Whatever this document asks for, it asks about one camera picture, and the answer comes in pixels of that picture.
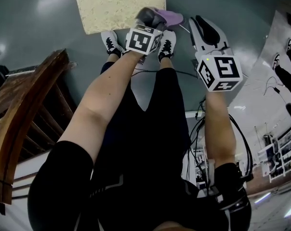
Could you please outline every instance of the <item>wooden chair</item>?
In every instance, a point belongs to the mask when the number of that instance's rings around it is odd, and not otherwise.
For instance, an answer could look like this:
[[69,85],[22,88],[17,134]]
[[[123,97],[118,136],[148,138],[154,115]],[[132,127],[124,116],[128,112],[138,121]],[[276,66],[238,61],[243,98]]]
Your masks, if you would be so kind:
[[76,106],[61,74],[66,50],[9,76],[0,88],[0,203],[11,204],[17,164],[48,151],[69,124]]

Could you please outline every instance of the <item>beige mat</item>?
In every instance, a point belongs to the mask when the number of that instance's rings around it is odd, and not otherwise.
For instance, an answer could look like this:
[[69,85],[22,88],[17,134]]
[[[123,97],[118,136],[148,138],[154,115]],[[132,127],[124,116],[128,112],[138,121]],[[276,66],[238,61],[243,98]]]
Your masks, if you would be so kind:
[[86,34],[129,28],[143,7],[165,9],[165,0],[77,0]]

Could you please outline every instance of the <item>wire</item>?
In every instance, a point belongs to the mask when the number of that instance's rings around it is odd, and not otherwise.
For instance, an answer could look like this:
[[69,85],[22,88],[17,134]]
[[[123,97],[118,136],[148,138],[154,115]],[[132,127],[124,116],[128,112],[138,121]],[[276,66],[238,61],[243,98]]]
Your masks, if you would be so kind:
[[255,126],[255,131],[256,131],[257,139],[258,139],[258,142],[259,142],[259,145],[260,145],[260,150],[261,150],[262,147],[261,147],[261,143],[260,143],[260,140],[259,140],[259,137],[258,137],[258,132],[257,132],[257,128],[256,128],[256,126]]
[[[273,89],[275,90],[276,87],[267,87],[267,88],[265,89],[265,93],[266,93],[266,91],[267,91],[269,88],[273,88]],[[279,96],[282,98],[282,100],[284,101],[284,103],[287,104],[286,101],[284,100],[284,98],[282,97],[282,95],[281,95],[280,93],[278,93],[278,94],[279,94]]]
[[[139,72],[135,73],[132,75],[135,76],[139,73],[157,73],[159,70],[144,70],[144,69],[140,69],[140,68],[135,68],[136,70],[140,70]],[[184,75],[189,75],[191,77],[194,77],[194,78],[198,78],[197,75],[193,75],[193,74],[190,74],[190,73],[187,73],[187,72],[183,72],[183,71],[179,71],[179,70],[175,70],[177,73],[179,74],[184,74]]]
[[252,154],[251,154],[251,150],[250,147],[246,141],[246,138],[244,136],[244,134],[242,133],[241,129],[239,128],[237,122],[234,120],[234,118],[229,114],[230,120],[232,121],[232,123],[235,125],[235,127],[238,129],[238,131],[240,132],[243,140],[244,140],[244,144],[245,144],[245,148],[246,148],[246,153],[247,153],[247,169],[246,169],[246,173],[245,176],[242,176],[241,178],[245,181],[250,181],[252,179]]

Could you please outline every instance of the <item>black and white sneaker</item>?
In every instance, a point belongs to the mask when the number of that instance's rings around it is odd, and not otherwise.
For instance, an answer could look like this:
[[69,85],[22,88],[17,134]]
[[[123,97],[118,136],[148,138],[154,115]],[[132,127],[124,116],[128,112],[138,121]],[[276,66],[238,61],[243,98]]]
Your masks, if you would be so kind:
[[164,58],[171,58],[176,44],[175,32],[165,30],[163,37],[160,39],[159,62]]
[[273,61],[273,64],[272,64],[272,69],[275,70],[275,68],[277,66],[279,66],[279,59],[280,59],[280,55],[277,53],[274,57],[274,61]]
[[291,38],[289,38],[287,40],[287,47],[286,47],[286,52],[290,51],[291,50]]
[[102,40],[107,48],[108,55],[116,54],[121,57],[124,49],[118,44],[118,36],[115,31],[101,32]]

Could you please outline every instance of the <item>gray tile floor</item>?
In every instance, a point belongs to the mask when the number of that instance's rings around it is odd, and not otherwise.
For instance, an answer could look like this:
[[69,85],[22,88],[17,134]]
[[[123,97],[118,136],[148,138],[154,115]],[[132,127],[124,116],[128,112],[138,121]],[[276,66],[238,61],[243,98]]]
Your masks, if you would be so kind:
[[[248,74],[257,60],[269,32],[276,0],[166,0],[167,9],[186,18],[202,15],[215,22],[227,35],[235,55]],[[177,34],[175,68],[194,73],[194,49],[189,34],[174,27]],[[117,33],[121,41],[127,30]],[[37,65],[52,51],[67,48],[78,67],[66,75],[69,90],[79,103],[90,82],[99,75],[106,50],[99,34],[83,31],[76,0],[0,0],[0,64],[10,70]],[[156,54],[148,57],[144,69],[158,69]],[[178,75],[185,109],[196,110],[205,94],[201,80]],[[142,73],[132,80],[132,89],[143,109],[147,108],[155,75]],[[231,102],[241,86],[228,93]]]

